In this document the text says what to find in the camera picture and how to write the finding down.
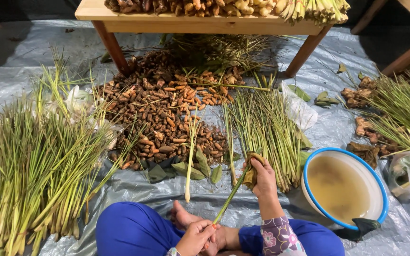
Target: blue rim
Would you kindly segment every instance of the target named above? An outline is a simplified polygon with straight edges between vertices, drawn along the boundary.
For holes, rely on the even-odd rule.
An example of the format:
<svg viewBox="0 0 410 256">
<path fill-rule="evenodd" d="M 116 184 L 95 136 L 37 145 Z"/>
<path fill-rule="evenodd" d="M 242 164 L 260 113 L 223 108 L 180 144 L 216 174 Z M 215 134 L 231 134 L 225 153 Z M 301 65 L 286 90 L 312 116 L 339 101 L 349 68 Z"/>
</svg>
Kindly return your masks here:
<svg viewBox="0 0 410 256">
<path fill-rule="evenodd" d="M 308 159 L 306 160 L 305 166 L 304 166 L 304 168 L 303 168 L 303 179 L 304 179 L 304 182 L 305 182 L 306 191 L 308 192 L 309 197 L 311 198 L 311 200 L 312 200 L 312 202 L 314 203 L 314 205 L 316 205 L 316 207 L 319 209 L 319 211 L 321 211 L 325 216 L 327 216 L 327 218 L 333 220 L 335 223 L 337 223 L 337 224 L 339 224 L 339 225 L 341 225 L 341 226 L 343 226 L 343 227 L 345 227 L 345 228 L 348 228 L 348 229 L 351 229 L 351 230 L 358 230 L 358 228 L 357 228 L 356 226 L 343 223 L 343 222 L 341 222 L 341 221 L 339 221 L 339 220 L 333 218 L 330 214 L 328 214 L 328 213 L 319 205 L 319 203 L 316 201 L 316 199 L 315 199 L 314 196 L 312 195 L 311 190 L 309 189 L 309 185 L 308 185 L 308 175 L 307 175 L 307 174 L 308 174 L 308 165 L 309 165 L 309 162 L 312 160 L 312 158 L 313 158 L 315 155 L 317 155 L 317 154 L 319 154 L 319 153 L 321 153 L 321 152 L 324 152 L 324 151 L 337 151 L 337 152 L 340 152 L 340 153 L 343 153 L 343 154 L 347 154 L 348 156 L 350 156 L 350 157 L 354 158 L 355 160 L 359 161 L 362 165 L 364 165 L 364 166 L 368 169 L 369 172 L 371 172 L 371 174 L 372 174 L 373 177 L 376 179 L 376 181 L 377 181 L 377 183 L 378 183 L 378 185 L 379 185 L 380 191 L 381 191 L 381 193 L 382 193 L 383 204 L 384 204 L 383 207 L 382 207 L 382 212 L 381 212 L 379 218 L 377 219 L 377 221 L 378 221 L 379 223 L 384 222 L 385 217 L 387 217 L 387 213 L 388 213 L 388 211 L 389 211 L 389 201 L 388 201 L 388 199 L 387 199 L 387 193 L 385 192 L 385 188 L 384 188 L 384 185 L 382 184 L 382 181 L 380 180 L 380 178 L 379 178 L 379 176 L 377 175 L 377 173 L 376 173 L 364 160 L 362 160 L 360 157 L 356 156 L 355 154 L 352 154 L 352 153 L 350 153 L 349 151 L 346 151 L 346 150 L 340 149 L 340 148 L 322 148 L 322 149 L 319 149 L 319 150 L 314 151 L 314 152 L 308 157 Z"/>
</svg>

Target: blue pants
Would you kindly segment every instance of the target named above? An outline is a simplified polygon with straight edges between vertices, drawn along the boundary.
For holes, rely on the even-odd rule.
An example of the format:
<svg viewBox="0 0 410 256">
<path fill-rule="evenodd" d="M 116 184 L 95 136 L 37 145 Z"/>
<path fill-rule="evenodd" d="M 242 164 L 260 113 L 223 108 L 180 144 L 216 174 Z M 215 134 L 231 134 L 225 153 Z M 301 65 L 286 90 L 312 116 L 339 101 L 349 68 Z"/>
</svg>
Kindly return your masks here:
<svg viewBox="0 0 410 256">
<path fill-rule="evenodd" d="M 345 255 L 339 237 L 324 226 L 300 219 L 289 221 L 308 256 Z M 98 255 L 164 256 L 183 234 L 146 205 L 115 203 L 102 212 L 96 225 Z M 242 227 L 238 235 L 243 252 L 263 255 L 260 226 Z"/>
</svg>

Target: plastic basin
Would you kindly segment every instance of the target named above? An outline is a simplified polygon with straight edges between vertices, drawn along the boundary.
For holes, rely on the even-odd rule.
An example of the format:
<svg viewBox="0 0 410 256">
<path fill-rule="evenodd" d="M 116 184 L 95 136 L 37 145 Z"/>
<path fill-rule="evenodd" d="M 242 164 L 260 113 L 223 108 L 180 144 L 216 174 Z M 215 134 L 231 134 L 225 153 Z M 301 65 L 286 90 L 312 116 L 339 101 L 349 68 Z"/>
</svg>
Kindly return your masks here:
<svg viewBox="0 0 410 256">
<path fill-rule="evenodd" d="M 323 216 L 331 219 L 338 225 L 341 225 L 345 228 L 358 230 L 355 225 L 343 223 L 336 218 L 333 218 L 329 213 L 327 213 L 320 204 L 316 201 L 308 185 L 308 166 L 312 159 L 319 156 L 327 156 L 336 158 L 347 163 L 351 170 L 358 173 L 362 177 L 367 190 L 369 192 L 369 210 L 363 218 L 377 220 L 379 223 L 382 223 L 387 216 L 389 203 L 387 199 L 387 193 L 385 192 L 382 181 L 376 172 L 360 157 L 355 154 L 350 153 L 349 151 L 340 149 L 340 148 L 322 148 L 313 152 L 308 159 L 306 160 L 305 167 L 303 168 L 302 175 L 302 190 L 306 197 L 306 200 L 310 205 Z"/>
</svg>

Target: woman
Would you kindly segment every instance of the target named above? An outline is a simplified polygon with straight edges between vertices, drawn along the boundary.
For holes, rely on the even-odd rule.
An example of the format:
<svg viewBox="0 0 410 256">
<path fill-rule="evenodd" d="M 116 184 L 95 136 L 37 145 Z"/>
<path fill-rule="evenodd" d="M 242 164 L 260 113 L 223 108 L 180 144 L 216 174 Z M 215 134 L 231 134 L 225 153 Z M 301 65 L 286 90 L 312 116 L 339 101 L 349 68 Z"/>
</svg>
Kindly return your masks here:
<svg viewBox="0 0 410 256">
<path fill-rule="evenodd" d="M 265 160 L 257 169 L 262 226 L 241 229 L 214 225 L 174 202 L 172 219 L 148 206 L 121 202 L 107 207 L 96 225 L 99 256 L 215 256 L 221 250 L 257 256 L 344 256 L 341 240 L 322 225 L 287 219 L 277 197 L 275 173 Z"/>
</svg>

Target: floral sleeve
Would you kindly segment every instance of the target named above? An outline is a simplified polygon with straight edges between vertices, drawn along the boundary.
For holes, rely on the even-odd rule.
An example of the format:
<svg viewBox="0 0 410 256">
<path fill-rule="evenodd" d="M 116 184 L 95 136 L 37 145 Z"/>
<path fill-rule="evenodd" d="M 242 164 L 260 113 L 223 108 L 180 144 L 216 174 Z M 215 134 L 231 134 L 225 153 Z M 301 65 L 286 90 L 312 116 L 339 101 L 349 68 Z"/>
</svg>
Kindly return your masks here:
<svg viewBox="0 0 410 256">
<path fill-rule="evenodd" d="M 262 221 L 261 234 L 265 256 L 306 256 L 286 216 Z"/>
<path fill-rule="evenodd" d="M 170 248 L 165 256 L 181 256 L 175 247 Z"/>
</svg>

